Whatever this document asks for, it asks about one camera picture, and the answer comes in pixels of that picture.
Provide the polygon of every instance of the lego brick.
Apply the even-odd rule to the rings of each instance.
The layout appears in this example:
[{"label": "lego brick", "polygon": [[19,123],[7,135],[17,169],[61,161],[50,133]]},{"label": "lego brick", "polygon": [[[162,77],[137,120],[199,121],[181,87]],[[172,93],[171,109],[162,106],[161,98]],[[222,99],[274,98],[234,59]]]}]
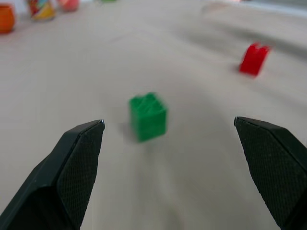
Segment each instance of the lego brick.
[{"label": "lego brick", "polygon": [[264,60],[270,51],[268,46],[260,46],[259,43],[252,44],[246,51],[239,71],[257,76],[263,66]]},{"label": "lego brick", "polygon": [[166,133],[167,107],[156,93],[135,96],[129,101],[130,124],[139,141]]}]

